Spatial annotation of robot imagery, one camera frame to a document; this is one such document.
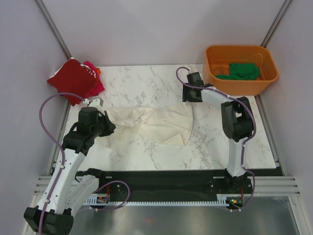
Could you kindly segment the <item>cream white t shirt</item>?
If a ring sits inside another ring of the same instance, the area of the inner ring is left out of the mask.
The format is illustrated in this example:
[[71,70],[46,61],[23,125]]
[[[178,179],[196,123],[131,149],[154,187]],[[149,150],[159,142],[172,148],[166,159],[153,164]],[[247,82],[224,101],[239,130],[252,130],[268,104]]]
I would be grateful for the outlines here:
[[129,141],[132,135],[158,144],[186,146],[194,123],[192,105],[184,102],[161,108],[111,108],[107,113],[116,129],[110,136],[96,140],[105,147],[113,146],[114,141]]

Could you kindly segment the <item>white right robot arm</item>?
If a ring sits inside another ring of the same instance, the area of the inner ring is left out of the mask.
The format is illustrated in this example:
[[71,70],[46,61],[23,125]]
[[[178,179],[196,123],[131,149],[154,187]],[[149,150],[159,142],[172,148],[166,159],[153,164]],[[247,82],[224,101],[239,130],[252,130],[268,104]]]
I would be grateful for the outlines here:
[[187,74],[183,83],[183,102],[207,102],[221,111],[223,132],[229,140],[229,156],[224,179],[218,180],[216,190],[225,192],[253,192],[252,181],[244,164],[246,143],[256,134],[256,122],[249,99],[245,96],[233,98],[211,84],[204,84],[200,73]]

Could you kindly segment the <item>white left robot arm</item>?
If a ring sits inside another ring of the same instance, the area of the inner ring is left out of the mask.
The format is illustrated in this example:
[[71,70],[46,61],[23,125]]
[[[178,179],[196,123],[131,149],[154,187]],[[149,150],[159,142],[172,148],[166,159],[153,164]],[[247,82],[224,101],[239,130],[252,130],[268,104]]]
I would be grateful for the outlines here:
[[30,228],[40,235],[68,235],[74,217],[87,198],[94,192],[103,192],[107,180],[93,169],[86,173],[80,183],[72,188],[78,168],[98,137],[111,135],[115,125],[107,112],[95,107],[84,107],[79,111],[78,121],[64,136],[61,158],[51,180],[35,207],[28,207],[24,218]]

